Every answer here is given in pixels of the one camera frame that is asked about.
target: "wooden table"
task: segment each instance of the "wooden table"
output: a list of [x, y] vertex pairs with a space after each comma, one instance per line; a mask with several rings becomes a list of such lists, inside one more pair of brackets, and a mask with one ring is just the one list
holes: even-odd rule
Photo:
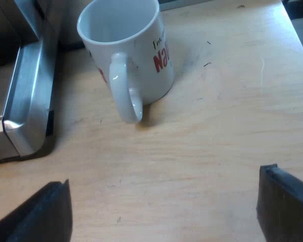
[[0, 218], [69, 178], [72, 241], [264, 241], [260, 165], [303, 179], [303, 47], [279, 0], [163, 16], [176, 81], [138, 125], [84, 49], [60, 56], [53, 149], [0, 164]]

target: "metal panel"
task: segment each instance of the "metal panel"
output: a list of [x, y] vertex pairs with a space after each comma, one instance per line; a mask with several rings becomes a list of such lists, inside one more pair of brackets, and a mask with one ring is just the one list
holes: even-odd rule
[[4, 127], [21, 156], [35, 153], [45, 140], [57, 43], [58, 35], [45, 22], [40, 40], [20, 49], [4, 112]]

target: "printed text on mug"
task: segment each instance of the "printed text on mug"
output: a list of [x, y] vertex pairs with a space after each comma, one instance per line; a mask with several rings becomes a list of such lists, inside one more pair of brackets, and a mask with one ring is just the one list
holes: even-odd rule
[[167, 66], [167, 60], [170, 59], [170, 54], [167, 48], [167, 41], [165, 41], [165, 48], [159, 50], [158, 55], [154, 56], [154, 63], [157, 73]]

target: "mug handle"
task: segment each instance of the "mug handle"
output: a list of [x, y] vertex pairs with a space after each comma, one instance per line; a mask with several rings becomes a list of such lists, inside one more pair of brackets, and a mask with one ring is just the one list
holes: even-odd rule
[[127, 54], [120, 52], [111, 56], [109, 85], [122, 120], [138, 123], [142, 119], [142, 99], [138, 89], [128, 88], [127, 66]]

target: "wooden surface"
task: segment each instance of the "wooden surface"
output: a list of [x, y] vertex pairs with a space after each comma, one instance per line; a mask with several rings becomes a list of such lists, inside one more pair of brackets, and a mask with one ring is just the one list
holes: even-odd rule
[[60, 56], [53, 149], [0, 164], [0, 218], [69, 178], [72, 241], [264, 241], [260, 165], [303, 179], [301, 43], [278, 0], [163, 16], [176, 81], [138, 125], [120, 121], [84, 49]]

